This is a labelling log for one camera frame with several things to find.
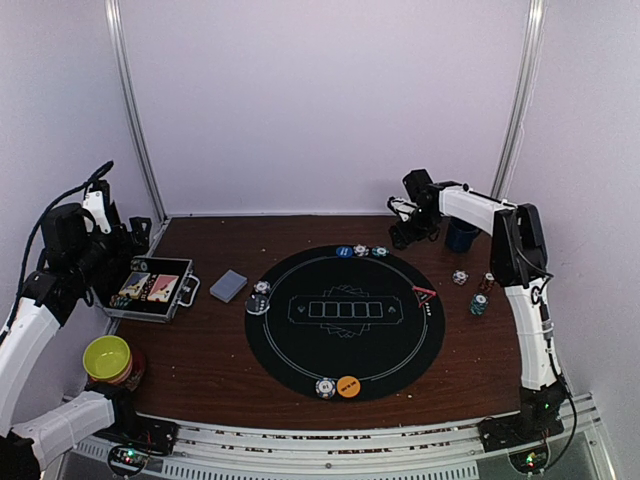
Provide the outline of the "50 chips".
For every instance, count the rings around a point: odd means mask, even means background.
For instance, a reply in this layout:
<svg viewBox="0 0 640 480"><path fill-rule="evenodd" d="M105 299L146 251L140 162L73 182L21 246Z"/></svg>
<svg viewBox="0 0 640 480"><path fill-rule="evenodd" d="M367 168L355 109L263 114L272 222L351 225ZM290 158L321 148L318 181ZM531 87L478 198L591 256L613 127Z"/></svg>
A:
<svg viewBox="0 0 640 480"><path fill-rule="evenodd" d="M386 257L390 253L390 250L385 246L375 246L371 249L371 254L374 257Z"/></svg>

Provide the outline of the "red triangular all-in marker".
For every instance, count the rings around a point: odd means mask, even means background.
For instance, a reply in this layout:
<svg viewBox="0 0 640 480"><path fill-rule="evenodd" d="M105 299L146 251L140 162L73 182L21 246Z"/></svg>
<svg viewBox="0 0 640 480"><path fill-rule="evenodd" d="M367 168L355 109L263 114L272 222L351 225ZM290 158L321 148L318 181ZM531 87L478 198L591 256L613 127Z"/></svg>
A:
<svg viewBox="0 0 640 480"><path fill-rule="evenodd" d="M425 287L413 286L412 291L416 296L419 308L425 307L433 298L437 296L437 292L435 290Z"/></svg>

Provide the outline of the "10 chips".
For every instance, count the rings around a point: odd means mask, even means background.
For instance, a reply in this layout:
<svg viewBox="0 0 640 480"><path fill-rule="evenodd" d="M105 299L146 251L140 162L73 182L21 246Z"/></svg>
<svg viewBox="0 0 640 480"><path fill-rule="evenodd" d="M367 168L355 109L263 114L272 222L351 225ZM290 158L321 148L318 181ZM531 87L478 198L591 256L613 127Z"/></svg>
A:
<svg viewBox="0 0 640 480"><path fill-rule="evenodd" d="M358 257L364 257L369 255L370 249L366 245L357 244L353 247L353 252Z"/></svg>
<svg viewBox="0 0 640 480"><path fill-rule="evenodd" d="M271 290L271 285L268 281L260 280L253 286L254 292L260 295L267 295Z"/></svg>
<svg viewBox="0 0 640 480"><path fill-rule="evenodd" d="M337 391L336 381L332 378L323 377L316 381L315 392L321 399L331 399Z"/></svg>

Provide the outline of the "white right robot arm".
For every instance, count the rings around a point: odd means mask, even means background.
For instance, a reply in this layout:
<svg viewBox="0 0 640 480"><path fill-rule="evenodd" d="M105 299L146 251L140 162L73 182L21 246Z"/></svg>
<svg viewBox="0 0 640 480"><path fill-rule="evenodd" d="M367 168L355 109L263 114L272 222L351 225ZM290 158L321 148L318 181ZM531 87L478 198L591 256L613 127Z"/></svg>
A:
<svg viewBox="0 0 640 480"><path fill-rule="evenodd" d="M476 192L467 184L434 182L424 169L403 179L408 196L390 197L398 217L391 227L398 249L438 233L445 217L466 222L491 237L490 272L513 312L522 361L518 413L487 418L478 430L485 450L513 448L563 432L559 416L568 399L554 342L546 289L552 277L537 207Z"/></svg>

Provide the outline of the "orange big blind button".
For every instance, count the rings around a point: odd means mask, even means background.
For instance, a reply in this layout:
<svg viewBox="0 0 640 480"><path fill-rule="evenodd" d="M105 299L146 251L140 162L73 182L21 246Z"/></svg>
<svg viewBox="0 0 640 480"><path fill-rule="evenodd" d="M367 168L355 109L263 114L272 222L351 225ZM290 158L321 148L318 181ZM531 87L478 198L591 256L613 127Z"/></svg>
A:
<svg viewBox="0 0 640 480"><path fill-rule="evenodd" d="M342 376L336 382L336 392L346 399L355 398L361 392L361 382L352 375Z"/></svg>

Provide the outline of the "green blue 50 chip stack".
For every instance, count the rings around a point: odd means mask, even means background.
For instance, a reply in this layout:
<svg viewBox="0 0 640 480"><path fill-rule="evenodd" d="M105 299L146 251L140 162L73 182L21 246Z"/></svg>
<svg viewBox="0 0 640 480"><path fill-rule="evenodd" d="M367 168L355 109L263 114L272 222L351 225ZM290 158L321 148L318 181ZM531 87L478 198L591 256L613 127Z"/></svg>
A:
<svg viewBox="0 0 640 480"><path fill-rule="evenodd" d="M470 312L473 315L481 316L483 315L489 305L489 298L487 295L483 293L476 293L471 300L470 303Z"/></svg>

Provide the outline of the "blue small blind button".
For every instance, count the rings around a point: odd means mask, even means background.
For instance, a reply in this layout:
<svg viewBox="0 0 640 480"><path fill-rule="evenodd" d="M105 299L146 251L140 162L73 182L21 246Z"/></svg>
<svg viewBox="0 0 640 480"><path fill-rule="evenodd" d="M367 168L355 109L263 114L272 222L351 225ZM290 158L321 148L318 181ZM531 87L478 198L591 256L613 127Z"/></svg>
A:
<svg viewBox="0 0 640 480"><path fill-rule="evenodd" d="M336 248L336 255L339 258L350 258L354 255L354 250L351 246L339 246Z"/></svg>

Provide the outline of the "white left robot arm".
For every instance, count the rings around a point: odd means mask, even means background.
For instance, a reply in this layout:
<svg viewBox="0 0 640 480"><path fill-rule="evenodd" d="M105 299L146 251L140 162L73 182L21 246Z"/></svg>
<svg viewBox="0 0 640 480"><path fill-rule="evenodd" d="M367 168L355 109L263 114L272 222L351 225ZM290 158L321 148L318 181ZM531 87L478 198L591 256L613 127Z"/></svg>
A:
<svg viewBox="0 0 640 480"><path fill-rule="evenodd" d="M99 173L78 186L83 200L54 199L32 232L44 248L32 273L21 272L16 297L1 330L1 476L37 479L57 457L107 429L123 444L144 433L130 392L97 383L72 401L35 419L12 421L18 397L37 360L63 328L78 301L107 305L131 260L149 248L151 221L123 224L109 184Z"/></svg>

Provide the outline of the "blue white 10 chip stack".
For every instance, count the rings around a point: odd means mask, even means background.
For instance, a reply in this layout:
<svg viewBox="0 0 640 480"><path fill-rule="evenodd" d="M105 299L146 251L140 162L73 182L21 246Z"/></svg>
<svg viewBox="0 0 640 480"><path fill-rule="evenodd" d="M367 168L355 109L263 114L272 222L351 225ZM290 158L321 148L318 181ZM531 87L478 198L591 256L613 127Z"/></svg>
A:
<svg viewBox="0 0 640 480"><path fill-rule="evenodd" d="M457 285L465 285L469 280L469 273L464 270L455 270L452 274L452 281Z"/></svg>

